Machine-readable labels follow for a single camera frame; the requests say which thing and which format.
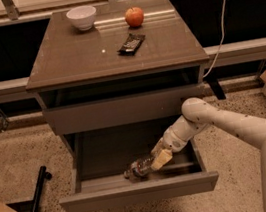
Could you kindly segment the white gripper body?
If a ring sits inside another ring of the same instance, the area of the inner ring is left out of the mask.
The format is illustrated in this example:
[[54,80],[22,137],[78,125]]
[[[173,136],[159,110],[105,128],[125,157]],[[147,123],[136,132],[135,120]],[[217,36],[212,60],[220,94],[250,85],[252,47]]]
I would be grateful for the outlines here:
[[173,153],[182,151],[188,143],[188,138],[183,138],[178,135],[179,129],[168,127],[163,134],[163,146],[171,150]]

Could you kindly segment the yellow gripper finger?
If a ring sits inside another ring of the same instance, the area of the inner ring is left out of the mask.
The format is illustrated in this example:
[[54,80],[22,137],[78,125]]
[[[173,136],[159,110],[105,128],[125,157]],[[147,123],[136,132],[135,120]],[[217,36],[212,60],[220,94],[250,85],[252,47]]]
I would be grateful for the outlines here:
[[154,153],[152,156],[153,156],[153,161],[150,168],[152,168],[152,170],[154,171],[154,170],[159,170],[166,163],[168,163],[173,157],[173,154],[172,150],[164,149]]
[[156,145],[151,150],[150,155],[152,155],[153,157],[157,157],[158,155],[160,155],[163,149],[164,149],[163,139],[159,139]]

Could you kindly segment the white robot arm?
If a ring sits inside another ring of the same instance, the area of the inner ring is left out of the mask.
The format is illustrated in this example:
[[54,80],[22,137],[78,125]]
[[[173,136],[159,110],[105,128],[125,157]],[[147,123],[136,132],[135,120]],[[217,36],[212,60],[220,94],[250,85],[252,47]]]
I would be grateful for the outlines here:
[[174,153],[181,151],[190,139],[211,124],[260,150],[262,201],[266,212],[266,118],[220,110],[199,98],[185,100],[181,111],[181,117],[168,127],[151,151],[154,157],[151,168],[162,168]]

